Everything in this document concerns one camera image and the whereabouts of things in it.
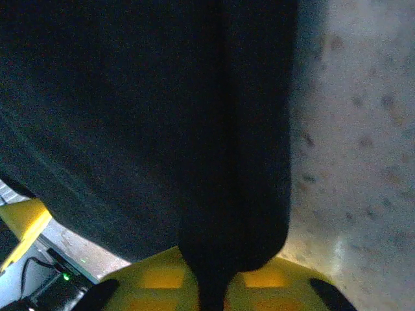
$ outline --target dark fabric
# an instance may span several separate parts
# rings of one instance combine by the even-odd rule
[[[6,1],[0,170],[127,260],[180,237],[192,269],[259,268],[289,225],[296,10]]]

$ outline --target black cloth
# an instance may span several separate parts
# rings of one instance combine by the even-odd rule
[[[0,13],[0,170],[58,222],[131,261],[180,238],[194,270],[256,269],[282,248],[296,1]]]

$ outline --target speckled concrete floor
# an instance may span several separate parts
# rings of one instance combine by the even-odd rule
[[[415,310],[415,1],[300,7],[279,256],[331,276],[358,310]],[[44,234],[97,278],[128,264],[55,222]]]

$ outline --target yellow plastic object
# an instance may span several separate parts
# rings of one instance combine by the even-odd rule
[[[231,282],[225,311],[329,310],[308,280],[324,275],[281,258],[272,259],[260,270],[239,273]],[[103,278],[116,279],[120,286],[104,311],[198,310],[196,279],[177,247],[115,271]]]
[[[0,207],[0,217],[20,240],[0,267],[2,273],[9,264],[17,262],[45,229],[52,216],[39,200],[28,200]]]

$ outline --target yellow surface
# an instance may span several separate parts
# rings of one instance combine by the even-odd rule
[[[330,280],[321,273],[274,258],[262,269],[239,273],[232,280],[225,311],[328,310],[309,285],[310,278]],[[105,307],[115,310],[198,310],[197,283],[177,247],[115,271],[103,278],[120,287]]]
[[[0,217],[12,230],[20,243],[0,267],[2,273],[9,264],[17,262],[45,229],[52,216],[38,200],[28,200],[0,207]]]

